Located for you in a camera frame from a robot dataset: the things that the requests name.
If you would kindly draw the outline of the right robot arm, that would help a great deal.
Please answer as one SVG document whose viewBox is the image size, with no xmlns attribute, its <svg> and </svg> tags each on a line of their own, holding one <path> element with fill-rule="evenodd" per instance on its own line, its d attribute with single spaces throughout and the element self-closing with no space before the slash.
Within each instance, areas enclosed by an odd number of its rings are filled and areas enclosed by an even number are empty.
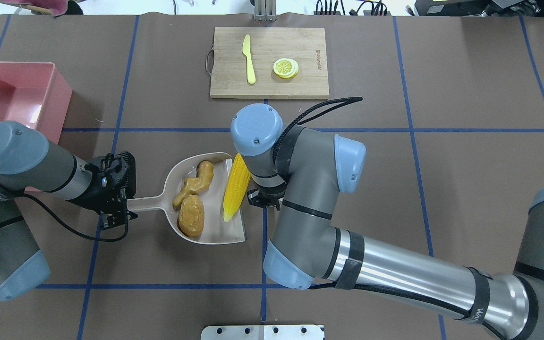
<svg viewBox="0 0 544 340">
<path fill-rule="evenodd" d="M 263 270 L 291 289 L 364 290 L 488 330 L 500 340 L 544 340 L 544 187 L 527 212 L 512 273 L 490 275 L 331 223 L 338 196 L 354 192 L 363 143 L 284 124 L 270 105 L 240 109 L 230 128 L 255 193 L 279 210 Z"/>
</svg>

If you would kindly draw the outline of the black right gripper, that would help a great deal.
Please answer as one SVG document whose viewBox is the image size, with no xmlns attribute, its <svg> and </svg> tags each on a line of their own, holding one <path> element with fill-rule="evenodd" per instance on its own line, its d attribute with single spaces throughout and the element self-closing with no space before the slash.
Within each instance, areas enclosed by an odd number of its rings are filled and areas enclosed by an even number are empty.
<svg viewBox="0 0 544 340">
<path fill-rule="evenodd" d="M 270 196 L 262 193 L 259 189 L 252 189 L 248 191 L 247 200 L 250 206 L 260 207 L 262 209 L 274 207 L 277 211 L 280 210 L 280 205 L 283 202 L 283 198 L 281 196 Z"/>
</svg>

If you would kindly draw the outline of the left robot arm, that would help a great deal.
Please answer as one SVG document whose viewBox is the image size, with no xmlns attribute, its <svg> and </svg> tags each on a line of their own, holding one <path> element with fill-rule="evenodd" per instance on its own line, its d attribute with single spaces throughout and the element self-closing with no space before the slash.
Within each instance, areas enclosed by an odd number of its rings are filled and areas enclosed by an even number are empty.
<svg viewBox="0 0 544 340">
<path fill-rule="evenodd" d="M 14 121 L 0 122 L 0 301 L 27 293 L 51 274 L 17 199 L 28 198 L 47 213 L 51 209 L 27 194 L 28 187 L 95 211 L 101 230 L 124 227 L 123 234 L 115 238 L 72 230 L 88 240 L 121 241 L 129 232 L 129 221 L 137 217 L 127 206 L 136 193 L 132 153 L 108 153 L 84 161 L 37 130 Z"/>
</svg>

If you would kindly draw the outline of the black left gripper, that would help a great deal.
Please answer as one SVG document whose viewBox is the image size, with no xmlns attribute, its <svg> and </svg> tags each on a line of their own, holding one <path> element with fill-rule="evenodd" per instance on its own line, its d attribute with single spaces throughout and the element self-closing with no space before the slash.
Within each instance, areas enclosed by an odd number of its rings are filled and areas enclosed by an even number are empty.
<svg viewBox="0 0 544 340">
<path fill-rule="evenodd" d="M 125 226 L 138 218 L 127 206 L 136 193 L 136 160 L 130 152 L 78 161 L 68 186 L 73 189 L 68 201 L 98 213 L 100 230 Z"/>
</svg>

